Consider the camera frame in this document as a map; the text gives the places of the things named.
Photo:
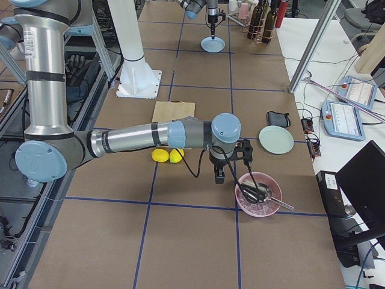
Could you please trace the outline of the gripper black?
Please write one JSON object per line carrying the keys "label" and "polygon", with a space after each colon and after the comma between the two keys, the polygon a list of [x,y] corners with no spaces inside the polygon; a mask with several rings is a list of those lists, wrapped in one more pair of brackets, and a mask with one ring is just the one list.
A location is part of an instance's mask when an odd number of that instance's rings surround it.
{"label": "gripper black", "polygon": [[219,9],[218,7],[207,7],[207,20],[210,24],[211,29],[211,39],[215,39],[215,27],[217,26],[218,19],[221,18],[222,21],[226,19],[226,13],[224,10]]}
{"label": "gripper black", "polygon": [[213,146],[209,150],[209,159],[214,165],[215,183],[223,183],[225,180],[224,168],[227,165],[226,153],[224,149],[219,146]]}

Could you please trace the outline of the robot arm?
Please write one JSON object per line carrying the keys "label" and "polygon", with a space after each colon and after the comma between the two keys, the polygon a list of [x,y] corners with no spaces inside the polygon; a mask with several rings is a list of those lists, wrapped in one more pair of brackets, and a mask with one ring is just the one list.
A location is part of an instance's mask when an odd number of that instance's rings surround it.
{"label": "robot arm", "polygon": [[195,19],[203,8],[206,8],[206,26],[210,28],[211,39],[215,38],[218,18],[226,20],[226,13],[218,8],[217,0],[178,0],[179,6],[185,10],[185,15],[191,20]]}
{"label": "robot arm", "polygon": [[14,1],[25,45],[30,124],[16,151],[21,173],[51,182],[90,160],[134,149],[202,148],[219,166],[233,155],[241,123],[222,113],[212,121],[186,117],[113,130],[74,131],[67,121],[64,34],[90,35],[96,25],[91,1]]}

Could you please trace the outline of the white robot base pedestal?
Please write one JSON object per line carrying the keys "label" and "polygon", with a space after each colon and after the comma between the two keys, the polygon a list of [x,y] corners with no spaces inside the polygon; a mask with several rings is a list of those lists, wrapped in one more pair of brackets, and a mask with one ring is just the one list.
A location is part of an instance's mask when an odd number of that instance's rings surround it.
{"label": "white robot base pedestal", "polygon": [[156,99],[162,72],[146,62],[134,1],[108,1],[123,58],[117,96]]}

